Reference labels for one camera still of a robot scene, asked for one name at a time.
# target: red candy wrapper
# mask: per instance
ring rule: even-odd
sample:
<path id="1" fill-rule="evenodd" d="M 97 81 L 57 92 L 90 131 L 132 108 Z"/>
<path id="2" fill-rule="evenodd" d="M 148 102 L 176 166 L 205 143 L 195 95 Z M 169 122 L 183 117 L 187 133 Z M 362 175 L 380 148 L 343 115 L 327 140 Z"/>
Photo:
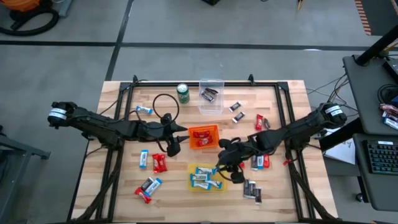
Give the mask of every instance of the red candy wrapper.
<path id="1" fill-rule="evenodd" d="M 269 168 L 269 156 L 264 155 L 264 168 Z"/>
<path id="2" fill-rule="evenodd" d="M 211 136 L 208 136 L 207 138 L 198 140 L 197 145 L 198 146 L 204 146 L 204 145 L 207 145 L 207 144 L 212 143 L 212 142 L 213 142 L 213 139 L 211 138 Z"/>
<path id="3" fill-rule="evenodd" d="M 195 138 L 207 138 L 210 136 L 210 131 L 194 131 L 193 137 Z"/>
<path id="4" fill-rule="evenodd" d="M 261 131 L 261 128 L 262 128 L 262 116 L 257 114 L 256 130 Z"/>
<path id="5" fill-rule="evenodd" d="M 152 158 L 154 158 L 154 173 L 167 171 L 164 154 L 153 154 Z"/>
<path id="6" fill-rule="evenodd" d="M 144 193 L 144 191 L 140 187 L 138 187 L 134 193 L 140 196 L 145 203 L 149 203 L 152 200 L 148 195 Z"/>

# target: wooden table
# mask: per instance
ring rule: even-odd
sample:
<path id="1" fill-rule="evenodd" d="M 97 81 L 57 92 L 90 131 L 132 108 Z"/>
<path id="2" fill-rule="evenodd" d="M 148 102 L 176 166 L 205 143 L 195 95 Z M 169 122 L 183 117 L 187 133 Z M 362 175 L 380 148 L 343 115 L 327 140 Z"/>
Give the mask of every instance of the wooden table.
<path id="1" fill-rule="evenodd" d="M 103 111 L 118 96 L 120 82 L 105 82 L 99 99 L 98 112 Z M 308 115 L 310 104 L 303 81 L 289 81 L 290 95 L 294 106 L 296 119 Z M 176 96 L 175 87 L 144 87 L 134 88 L 131 108 L 137 105 L 152 107 L 152 100 L 160 93 L 170 93 Z M 280 120 L 275 98 L 275 91 L 271 87 L 226 87 L 224 89 L 224 111 L 220 116 L 202 116 L 198 110 L 198 88 L 190 87 L 190 102 L 180 105 L 180 115 L 177 124 L 185 127 L 217 124 L 220 138 L 231 139 L 255 133 L 254 121 L 257 114 L 264 115 L 270 122 L 272 129 L 280 128 Z M 238 112 L 231 113 L 228 107 L 237 101 L 245 105 L 238 109 L 246 116 L 238 123 L 231 120 Z M 177 111 L 171 98 L 162 96 L 156 102 L 158 113 Z M 288 118 L 284 101 L 284 111 Z M 104 114 L 114 116 L 114 108 Z M 129 119 L 137 119 L 135 114 Z M 158 121 L 156 115 L 143 115 L 146 121 Z M 96 141 L 90 143 L 88 152 L 98 148 Z M 228 191 L 219 192 L 190 192 L 187 190 L 187 167 L 189 163 L 216 164 L 220 148 L 192 150 L 188 140 L 181 143 L 181 152 L 171 158 L 166 158 L 169 171 L 154 174 L 152 159 L 148 159 L 148 169 L 139 169 L 139 158 L 142 149 L 148 149 L 149 155 L 161 153 L 153 142 L 126 142 L 119 180 L 118 196 L 114 211 L 114 222 L 274 222 L 297 221 L 295 204 L 290 183 L 289 169 L 283 166 L 285 161 L 285 147 L 282 143 L 273 156 L 270 156 L 271 166 L 266 170 L 251 171 L 249 161 L 246 161 L 244 175 L 255 180 L 258 187 L 262 187 L 262 205 L 255 205 L 253 199 L 243 198 L 243 185 L 228 183 Z M 304 150 L 303 156 L 307 167 L 311 190 L 321 204 L 337 217 L 335 203 L 330 189 L 328 176 L 320 150 L 309 147 Z M 100 190 L 106 149 L 91 154 L 86 158 L 78 194 L 73 209 L 72 218 L 83 213 Z M 148 177 L 158 177 L 163 184 L 152 196 L 150 204 L 144 204 L 141 198 L 134 195 L 134 191 Z M 300 191 L 300 198 L 304 214 L 307 217 L 305 197 Z M 106 198 L 104 213 L 108 211 L 109 198 Z"/>

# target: gray floor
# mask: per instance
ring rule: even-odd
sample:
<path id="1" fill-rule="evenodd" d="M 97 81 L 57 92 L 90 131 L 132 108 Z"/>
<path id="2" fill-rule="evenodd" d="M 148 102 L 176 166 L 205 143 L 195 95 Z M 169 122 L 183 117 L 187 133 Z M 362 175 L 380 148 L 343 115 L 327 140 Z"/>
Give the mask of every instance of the gray floor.
<path id="1" fill-rule="evenodd" d="M 70 16 L 35 37 L 0 40 L 114 42 L 128 0 L 79 0 Z M 369 46 L 378 37 L 365 35 L 353 0 L 222 0 L 210 7 L 199 0 L 135 0 L 124 42 Z M 32 27 L 48 17 L 30 22 Z M 0 26 L 9 26 L 0 7 Z M 35 158 L 15 201 L 13 219 L 29 223 L 61 222 L 67 217 L 86 141 L 72 128 L 48 127 L 53 101 L 97 106 L 113 47 L 45 47 L 0 45 L 0 124 L 10 138 L 52 151 L 50 160 Z M 305 80 L 316 88 L 342 74 L 344 51 L 122 48 L 112 80 L 197 80 L 200 78 Z M 320 92 L 329 95 L 333 85 Z M 355 107 L 351 90 L 341 97 Z M 312 106 L 327 100 L 309 95 Z M 346 114 L 354 111 L 344 109 Z M 333 166 L 328 166 L 334 174 Z M 353 200 L 355 177 L 330 176 L 340 218 L 393 222 L 398 213 L 377 212 Z"/>

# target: keyboard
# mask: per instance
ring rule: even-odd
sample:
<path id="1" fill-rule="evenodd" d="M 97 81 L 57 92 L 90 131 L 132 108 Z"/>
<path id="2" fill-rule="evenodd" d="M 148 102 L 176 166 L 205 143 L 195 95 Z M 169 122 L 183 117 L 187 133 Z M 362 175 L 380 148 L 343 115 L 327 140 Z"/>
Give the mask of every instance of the keyboard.
<path id="1" fill-rule="evenodd" d="M 370 172 L 398 175 L 398 142 L 365 141 Z"/>

